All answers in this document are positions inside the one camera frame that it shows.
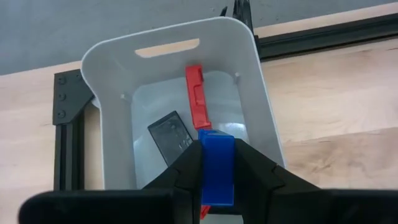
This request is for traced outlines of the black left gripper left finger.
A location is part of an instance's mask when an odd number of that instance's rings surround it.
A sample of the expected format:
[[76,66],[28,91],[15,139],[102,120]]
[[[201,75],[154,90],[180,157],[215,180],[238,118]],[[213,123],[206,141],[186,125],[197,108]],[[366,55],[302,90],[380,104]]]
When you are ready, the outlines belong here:
[[172,165],[143,188],[162,193],[162,205],[157,208],[156,215],[161,223],[200,222],[202,173],[202,146],[195,140]]

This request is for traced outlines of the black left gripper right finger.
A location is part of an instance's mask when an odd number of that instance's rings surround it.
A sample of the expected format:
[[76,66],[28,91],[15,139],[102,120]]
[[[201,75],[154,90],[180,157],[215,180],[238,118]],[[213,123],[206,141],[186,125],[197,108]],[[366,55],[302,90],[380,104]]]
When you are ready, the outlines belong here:
[[244,223],[320,223],[320,189],[235,140],[235,207]]

